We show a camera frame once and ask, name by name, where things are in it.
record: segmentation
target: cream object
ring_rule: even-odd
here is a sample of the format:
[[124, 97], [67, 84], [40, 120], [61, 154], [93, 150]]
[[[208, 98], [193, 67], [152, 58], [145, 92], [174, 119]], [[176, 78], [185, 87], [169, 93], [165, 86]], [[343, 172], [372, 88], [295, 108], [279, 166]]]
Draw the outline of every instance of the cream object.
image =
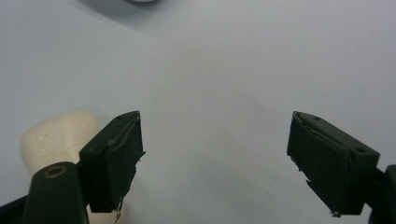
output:
[[[79, 151], [99, 132], [96, 119], [87, 112], [69, 112], [46, 119], [29, 129], [21, 140], [21, 157], [30, 174], [60, 161], [79, 161]], [[113, 224], [117, 212], [92, 213], [87, 207], [91, 224]], [[121, 224], [125, 205], [120, 211]]]

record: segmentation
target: white background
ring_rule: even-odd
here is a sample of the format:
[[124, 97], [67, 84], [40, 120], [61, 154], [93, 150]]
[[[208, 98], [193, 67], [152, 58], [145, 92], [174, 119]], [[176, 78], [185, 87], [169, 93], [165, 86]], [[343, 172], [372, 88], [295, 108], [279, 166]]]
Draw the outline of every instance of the white background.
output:
[[73, 110], [140, 110], [127, 223], [333, 218], [286, 155], [291, 113], [396, 163], [396, 2], [2, 0], [0, 204], [25, 195], [23, 133]]

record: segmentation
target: beige foam block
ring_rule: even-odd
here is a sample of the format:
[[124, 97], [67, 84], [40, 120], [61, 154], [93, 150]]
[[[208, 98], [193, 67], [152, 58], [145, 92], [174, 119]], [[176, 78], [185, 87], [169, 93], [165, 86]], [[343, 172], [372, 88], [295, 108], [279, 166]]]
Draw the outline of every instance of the beige foam block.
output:
[[[69, 112], [46, 119], [29, 129], [21, 140], [21, 156], [31, 175], [60, 161], [79, 161], [79, 151], [99, 132], [94, 116], [87, 112]], [[92, 213], [87, 207], [91, 224], [113, 224], [117, 212]], [[121, 224], [125, 205], [120, 211]]]

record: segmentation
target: screw hole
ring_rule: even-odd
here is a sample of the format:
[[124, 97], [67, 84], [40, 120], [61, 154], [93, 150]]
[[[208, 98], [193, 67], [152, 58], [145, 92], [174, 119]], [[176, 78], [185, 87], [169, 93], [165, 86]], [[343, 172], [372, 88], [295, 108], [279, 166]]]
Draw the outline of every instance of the screw hole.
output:
[[365, 150], [364, 148], [361, 148], [361, 147], [356, 148], [356, 150], [357, 150], [359, 153], [365, 153], [365, 152], [366, 152], [366, 150]]
[[53, 178], [59, 175], [63, 175], [64, 173], [66, 173], [66, 167], [59, 165], [59, 166], [54, 166], [49, 168], [46, 173], [45, 173], [45, 177], [46, 178]]

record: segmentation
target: white table surface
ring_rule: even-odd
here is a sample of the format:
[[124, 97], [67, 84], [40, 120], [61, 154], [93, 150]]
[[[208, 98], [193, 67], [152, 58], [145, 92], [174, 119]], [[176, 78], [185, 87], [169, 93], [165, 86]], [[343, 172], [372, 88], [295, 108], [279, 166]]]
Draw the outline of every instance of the white table surface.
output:
[[396, 163], [396, 2], [3, 0], [0, 204], [25, 195], [23, 133], [73, 110], [140, 110], [127, 223], [333, 218], [286, 155], [291, 113]]

